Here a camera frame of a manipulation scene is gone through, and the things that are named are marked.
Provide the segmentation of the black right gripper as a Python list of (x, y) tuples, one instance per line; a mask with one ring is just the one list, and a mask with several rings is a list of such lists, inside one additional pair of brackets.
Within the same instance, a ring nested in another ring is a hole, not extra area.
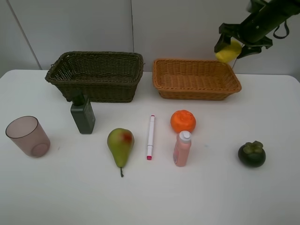
[(240, 24), (221, 24), (219, 27), (220, 38), (214, 47), (214, 53), (218, 53), (229, 46), (231, 38), (235, 38), (246, 45), (242, 47), (237, 59), (260, 54), (263, 46), (267, 49), (270, 48), (273, 42), (266, 37), (266, 34), (269, 33), (268, 28), (272, 25), (271, 15), (271, 9), (261, 9), (251, 13)]

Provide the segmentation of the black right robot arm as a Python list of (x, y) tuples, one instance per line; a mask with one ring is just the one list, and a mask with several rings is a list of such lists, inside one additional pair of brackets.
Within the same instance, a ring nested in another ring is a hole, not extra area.
[(298, 0), (251, 0), (247, 11), (250, 15), (239, 24), (223, 23), (220, 38), (214, 47), (219, 60), (229, 62), (249, 55), (260, 54), (262, 48), (273, 46), (267, 35), (284, 39), (290, 34), (287, 20), (300, 13)]

